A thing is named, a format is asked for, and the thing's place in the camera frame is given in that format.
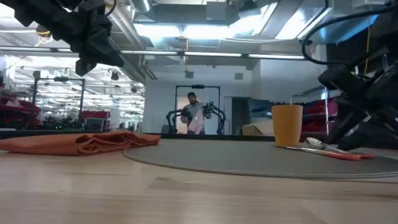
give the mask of orange cloth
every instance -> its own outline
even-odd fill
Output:
[[[60,134],[0,140],[0,150],[41,155],[84,156],[132,147],[153,146],[160,136],[113,132],[101,134]]]

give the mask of yellow cup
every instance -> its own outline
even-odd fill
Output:
[[[300,141],[303,106],[277,105],[272,107],[272,124],[278,146],[297,146]]]

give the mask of gray placemat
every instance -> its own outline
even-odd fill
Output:
[[[127,149],[130,159],[158,166],[220,174],[355,179],[398,175],[398,160],[344,161],[274,147],[274,142],[162,139],[158,146]]]

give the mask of man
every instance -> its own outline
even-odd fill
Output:
[[[187,134],[205,134],[205,118],[210,119],[211,114],[205,114],[203,109],[206,104],[197,101],[194,92],[188,93],[189,104],[184,106],[181,122],[187,124]]]

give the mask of wooden table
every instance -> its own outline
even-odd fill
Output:
[[[120,152],[0,154],[0,223],[398,223],[398,179],[297,180],[150,166]]]

